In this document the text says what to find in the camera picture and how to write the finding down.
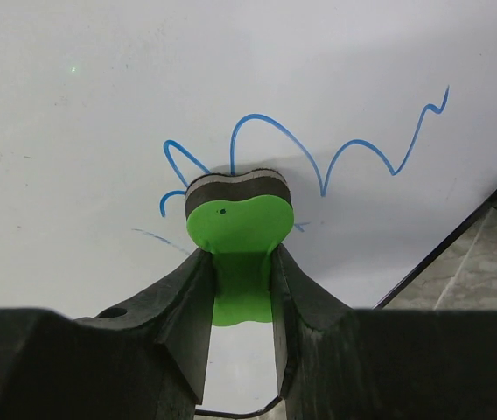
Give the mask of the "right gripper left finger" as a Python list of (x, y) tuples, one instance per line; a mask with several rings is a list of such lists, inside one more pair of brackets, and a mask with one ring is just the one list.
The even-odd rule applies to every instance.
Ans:
[(0, 419), (191, 419), (212, 316), (201, 250), (93, 318), (0, 309)]

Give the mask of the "small black-framed whiteboard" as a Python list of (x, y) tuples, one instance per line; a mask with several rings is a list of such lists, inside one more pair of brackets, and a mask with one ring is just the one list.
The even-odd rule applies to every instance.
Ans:
[[(497, 207), (497, 1), (0, 1), (0, 309), (132, 298), (204, 251), (187, 187), (261, 168), (276, 248), (385, 310)], [(281, 408), (273, 316), (212, 317), (193, 418)]]

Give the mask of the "green whiteboard eraser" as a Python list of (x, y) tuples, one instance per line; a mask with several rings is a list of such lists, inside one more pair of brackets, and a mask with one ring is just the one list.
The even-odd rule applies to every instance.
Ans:
[(271, 169), (209, 173), (185, 192), (186, 229), (212, 255), (213, 325), (269, 323), (271, 254), (294, 225), (291, 191)]

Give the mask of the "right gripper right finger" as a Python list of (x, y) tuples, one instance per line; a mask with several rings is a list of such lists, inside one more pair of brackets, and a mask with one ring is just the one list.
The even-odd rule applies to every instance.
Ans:
[(352, 309), (284, 247), (271, 257), (290, 419), (497, 419), (497, 311)]

